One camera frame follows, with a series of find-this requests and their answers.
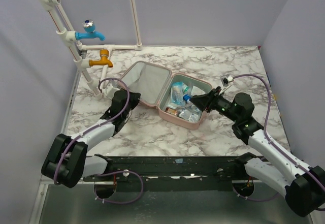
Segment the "blue capped small bottle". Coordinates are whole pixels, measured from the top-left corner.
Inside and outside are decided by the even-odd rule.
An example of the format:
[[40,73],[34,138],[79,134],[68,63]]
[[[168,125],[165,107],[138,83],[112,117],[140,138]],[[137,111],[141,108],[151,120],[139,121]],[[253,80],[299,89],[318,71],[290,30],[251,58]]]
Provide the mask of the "blue capped small bottle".
[[191,99],[191,96],[188,95],[188,94],[185,94],[185,95],[183,96],[183,99],[184,99],[184,101],[185,101],[186,103],[189,103],[189,102],[190,102],[190,99]]

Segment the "pink medicine kit case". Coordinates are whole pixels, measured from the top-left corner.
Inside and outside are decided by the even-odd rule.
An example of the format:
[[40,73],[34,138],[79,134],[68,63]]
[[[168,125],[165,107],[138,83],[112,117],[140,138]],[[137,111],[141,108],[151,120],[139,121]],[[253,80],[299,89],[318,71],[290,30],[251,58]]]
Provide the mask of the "pink medicine kit case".
[[172,70],[166,67],[145,61],[134,63],[121,76],[121,80],[128,86],[131,92],[140,93],[140,102],[148,107],[156,108],[160,118],[165,121],[189,130],[197,130],[207,117],[207,113],[204,112],[197,122],[190,122],[165,111],[170,101],[173,83],[184,82],[208,93],[212,89],[212,85],[204,80],[184,73],[173,73]]

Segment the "blue wipes packet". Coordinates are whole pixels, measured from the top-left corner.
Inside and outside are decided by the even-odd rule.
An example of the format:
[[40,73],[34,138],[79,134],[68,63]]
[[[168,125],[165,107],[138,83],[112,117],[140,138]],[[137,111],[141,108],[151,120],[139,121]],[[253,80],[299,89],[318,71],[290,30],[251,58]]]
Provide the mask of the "blue wipes packet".
[[183,82],[175,82],[171,86],[171,102],[177,106],[183,106]]

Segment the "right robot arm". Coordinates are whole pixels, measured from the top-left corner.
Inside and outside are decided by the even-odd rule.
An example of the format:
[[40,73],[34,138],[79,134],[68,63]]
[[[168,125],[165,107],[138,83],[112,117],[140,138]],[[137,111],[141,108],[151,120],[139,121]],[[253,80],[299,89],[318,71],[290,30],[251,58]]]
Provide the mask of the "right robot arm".
[[190,101],[202,112],[215,110],[233,121],[235,136],[268,160],[265,163],[252,155],[247,161],[235,164],[237,178],[251,176],[262,181],[282,195],[289,208],[300,217],[324,211],[324,169],[310,166],[276,142],[253,118],[254,104],[250,95],[240,92],[230,102],[217,87],[207,94],[193,96]]

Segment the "brown medicine bottle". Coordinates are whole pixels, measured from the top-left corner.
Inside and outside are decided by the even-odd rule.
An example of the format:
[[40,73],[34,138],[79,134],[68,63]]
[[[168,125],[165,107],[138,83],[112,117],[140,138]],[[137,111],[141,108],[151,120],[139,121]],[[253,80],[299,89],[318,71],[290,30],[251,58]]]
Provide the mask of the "brown medicine bottle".
[[179,111],[170,107],[166,107],[165,112],[174,116],[178,116],[179,115]]

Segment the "white gauze packet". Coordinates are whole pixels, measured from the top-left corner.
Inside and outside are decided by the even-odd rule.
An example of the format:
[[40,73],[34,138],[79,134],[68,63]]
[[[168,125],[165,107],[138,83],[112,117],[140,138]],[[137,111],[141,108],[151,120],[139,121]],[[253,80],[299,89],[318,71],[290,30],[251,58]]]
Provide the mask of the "white gauze packet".
[[190,94],[193,97],[195,95],[204,95],[206,92],[196,86],[193,86]]

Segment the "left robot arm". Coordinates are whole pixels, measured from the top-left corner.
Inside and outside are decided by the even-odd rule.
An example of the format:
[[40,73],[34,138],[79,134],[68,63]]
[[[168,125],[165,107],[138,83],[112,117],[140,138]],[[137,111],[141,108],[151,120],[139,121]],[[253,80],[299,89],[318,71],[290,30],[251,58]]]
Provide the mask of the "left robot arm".
[[87,156],[87,153],[121,131],[140,97],[138,92],[119,89],[113,95],[111,106],[94,125],[71,136],[57,135],[42,165],[42,175],[68,188],[92,175],[102,181],[109,180],[113,173],[109,159],[100,154]]

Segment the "alcohol pad packets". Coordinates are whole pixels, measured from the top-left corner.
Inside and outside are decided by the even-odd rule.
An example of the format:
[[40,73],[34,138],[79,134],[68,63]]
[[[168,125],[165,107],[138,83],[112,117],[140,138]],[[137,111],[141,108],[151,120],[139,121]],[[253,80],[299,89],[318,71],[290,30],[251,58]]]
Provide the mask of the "alcohol pad packets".
[[193,111],[188,109],[182,109],[178,114],[178,117],[193,123],[199,122],[201,116],[202,116],[202,112],[200,110]]

